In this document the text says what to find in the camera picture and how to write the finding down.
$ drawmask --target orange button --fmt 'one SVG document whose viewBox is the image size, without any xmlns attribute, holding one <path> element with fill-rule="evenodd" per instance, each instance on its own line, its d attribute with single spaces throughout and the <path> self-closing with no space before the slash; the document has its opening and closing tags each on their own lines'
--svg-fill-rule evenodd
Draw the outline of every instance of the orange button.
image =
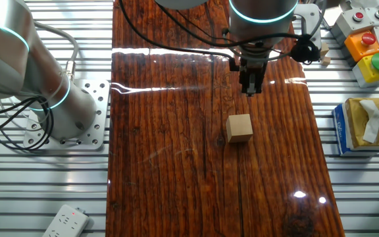
<svg viewBox="0 0 379 237">
<path fill-rule="evenodd" d="M 379 53 L 376 38 L 369 30 L 351 34 L 346 38 L 345 45 L 355 62 L 359 62 L 363 57 Z"/>
</svg>

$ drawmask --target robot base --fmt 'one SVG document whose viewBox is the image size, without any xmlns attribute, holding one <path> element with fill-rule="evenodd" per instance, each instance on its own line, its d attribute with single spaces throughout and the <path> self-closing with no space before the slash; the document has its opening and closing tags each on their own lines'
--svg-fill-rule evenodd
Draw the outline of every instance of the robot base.
<svg viewBox="0 0 379 237">
<path fill-rule="evenodd" d="M 56 140 L 49 138 L 49 143 L 43 145 L 39 150 L 57 151 L 94 151 L 101 149 L 103 146 L 103 139 L 105 137 L 105 123 L 107 116 L 107 107 L 109 100 L 109 82 L 106 80 L 75 80 L 74 83 L 83 90 L 86 90 L 95 100 L 97 110 L 93 124 L 82 135 L 77 138 L 68 140 Z M 35 113 L 30 112 L 30 119 L 38 120 Z M 37 129 L 40 124 L 28 120 L 27 128 Z M 24 146 L 30 146 L 37 142 L 43 131 L 30 132 L 26 131 L 24 135 Z"/>
</svg>

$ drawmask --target power strip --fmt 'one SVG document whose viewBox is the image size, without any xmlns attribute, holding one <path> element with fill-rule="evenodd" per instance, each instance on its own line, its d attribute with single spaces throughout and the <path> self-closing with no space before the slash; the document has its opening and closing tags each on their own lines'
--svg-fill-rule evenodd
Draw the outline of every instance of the power strip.
<svg viewBox="0 0 379 237">
<path fill-rule="evenodd" d="M 63 205 L 42 237 L 79 237 L 88 222 L 88 216 Z"/>
</svg>

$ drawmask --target glossy wooden surface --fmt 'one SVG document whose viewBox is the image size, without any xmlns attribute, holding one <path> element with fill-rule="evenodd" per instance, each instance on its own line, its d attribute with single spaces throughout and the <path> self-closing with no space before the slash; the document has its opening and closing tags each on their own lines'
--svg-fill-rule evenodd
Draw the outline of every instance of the glossy wooden surface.
<svg viewBox="0 0 379 237">
<path fill-rule="evenodd" d="M 151 39 L 209 48 L 154 1 L 125 4 Z M 344 236 L 301 65 L 269 63 L 247 98 L 227 59 L 149 50 L 114 6 L 107 236 Z M 227 26 L 227 2 L 184 12 Z M 246 113 L 253 138 L 228 144 L 226 119 Z"/>
</svg>

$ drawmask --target metal bracket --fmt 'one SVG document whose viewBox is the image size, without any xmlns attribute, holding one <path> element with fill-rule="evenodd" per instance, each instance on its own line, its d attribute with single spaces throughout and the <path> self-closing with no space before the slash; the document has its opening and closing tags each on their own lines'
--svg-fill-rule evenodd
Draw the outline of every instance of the metal bracket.
<svg viewBox="0 0 379 237">
<path fill-rule="evenodd" d="M 49 143 L 43 145 L 40 150 L 94 151 L 102 148 L 110 91 L 109 82 L 106 80 L 74 80 L 74 83 L 79 88 L 86 90 L 95 100 L 97 110 L 95 111 L 96 116 L 93 124 L 77 138 L 61 141 L 49 138 Z M 38 116 L 33 111 L 30 111 L 29 118 L 37 120 Z M 40 124 L 28 120 L 27 128 L 40 128 Z M 34 144 L 41 138 L 42 134 L 42 130 L 26 131 L 24 146 Z"/>
<path fill-rule="evenodd" d="M 320 20 L 321 12 L 315 4 L 298 4 L 293 14 L 302 17 L 302 34 L 310 34 L 316 26 L 316 23 Z M 318 49 L 321 49 L 320 28 L 315 32 L 311 41 L 318 47 Z"/>
</svg>

